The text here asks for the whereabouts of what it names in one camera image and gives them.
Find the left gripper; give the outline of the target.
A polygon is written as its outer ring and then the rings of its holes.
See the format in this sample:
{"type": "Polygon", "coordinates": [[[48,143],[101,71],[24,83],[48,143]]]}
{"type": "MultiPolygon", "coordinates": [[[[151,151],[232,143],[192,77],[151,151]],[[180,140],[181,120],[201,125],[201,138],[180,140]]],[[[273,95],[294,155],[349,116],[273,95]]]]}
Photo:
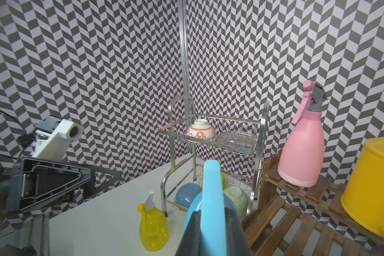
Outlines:
{"type": "Polygon", "coordinates": [[[121,171],[100,166],[73,165],[26,157],[10,172],[5,211],[27,213],[49,207],[81,185],[83,198],[98,195],[121,178],[121,171]]]}

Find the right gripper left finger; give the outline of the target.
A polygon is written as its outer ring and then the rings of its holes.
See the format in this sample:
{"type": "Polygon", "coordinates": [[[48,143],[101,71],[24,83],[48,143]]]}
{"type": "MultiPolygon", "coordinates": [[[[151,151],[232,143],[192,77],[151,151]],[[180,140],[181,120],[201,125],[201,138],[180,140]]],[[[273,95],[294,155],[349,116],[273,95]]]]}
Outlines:
{"type": "Polygon", "coordinates": [[[194,211],[186,222],[176,256],[199,256],[201,240],[201,210],[194,211]]]}

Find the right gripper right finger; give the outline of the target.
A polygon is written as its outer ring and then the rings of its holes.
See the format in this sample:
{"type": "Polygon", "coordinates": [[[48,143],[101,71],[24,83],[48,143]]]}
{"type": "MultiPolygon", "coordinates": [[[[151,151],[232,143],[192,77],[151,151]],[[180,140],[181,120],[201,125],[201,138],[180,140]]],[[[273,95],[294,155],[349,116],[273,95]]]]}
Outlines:
{"type": "Polygon", "coordinates": [[[235,210],[225,208],[226,241],[228,256],[251,256],[240,219],[235,210]]]}

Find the blue spray bottle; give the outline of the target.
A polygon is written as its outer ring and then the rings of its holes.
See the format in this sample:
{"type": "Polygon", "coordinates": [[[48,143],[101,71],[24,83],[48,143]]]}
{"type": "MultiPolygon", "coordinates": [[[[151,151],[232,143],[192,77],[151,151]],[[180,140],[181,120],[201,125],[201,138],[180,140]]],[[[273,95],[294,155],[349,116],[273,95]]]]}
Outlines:
{"type": "Polygon", "coordinates": [[[236,208],[223,193],[220,163],[216,160],[206,161],[203,174],[203,191],[191,203],[186,222],[194,211],[201,210],[199,256],[227,256],[225,208],[235,211],[236,208]]]}

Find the pink spray bottle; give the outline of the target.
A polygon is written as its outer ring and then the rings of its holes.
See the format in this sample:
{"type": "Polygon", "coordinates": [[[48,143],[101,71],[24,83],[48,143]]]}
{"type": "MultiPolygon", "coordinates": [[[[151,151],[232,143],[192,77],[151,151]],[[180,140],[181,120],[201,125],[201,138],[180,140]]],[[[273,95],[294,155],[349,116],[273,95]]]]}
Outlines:
{"type": "Polygon", "coordinates": [[[319,179],[324,159],[322,104],[327,99],[323,86],[306,80],[303,99],[292,120],[290,133],[278,163],[278,174],[298,187],[312,187],[319,179]]]}

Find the yellow watering can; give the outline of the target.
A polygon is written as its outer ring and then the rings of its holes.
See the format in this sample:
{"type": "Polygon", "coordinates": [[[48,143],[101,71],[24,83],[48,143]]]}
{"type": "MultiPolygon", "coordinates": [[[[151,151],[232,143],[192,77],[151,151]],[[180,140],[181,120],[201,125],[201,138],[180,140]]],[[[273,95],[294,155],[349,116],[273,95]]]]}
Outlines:
{"type": "Polygon", "coordinates": [[[341,205],[358,224],[384,238],[384,138],[365,142],[341,205]]]}

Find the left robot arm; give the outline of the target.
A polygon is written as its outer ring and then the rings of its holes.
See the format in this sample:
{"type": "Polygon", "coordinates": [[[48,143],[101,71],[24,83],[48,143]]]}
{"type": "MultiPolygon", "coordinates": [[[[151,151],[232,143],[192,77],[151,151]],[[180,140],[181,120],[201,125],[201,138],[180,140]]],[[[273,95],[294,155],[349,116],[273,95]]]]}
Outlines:
{"type": "Polygon", "coordinates": [[[22,149],[32,146],[34,151],[30,157],[20,153],[9,172],[0,163],[0,212],[32,212],[68,203],[80,188],[87,199],[118,182],[120,171],[63,162],[68,147],[83,131],[78,123],[49,116],[32,132],[19,136],[22,149]]]}

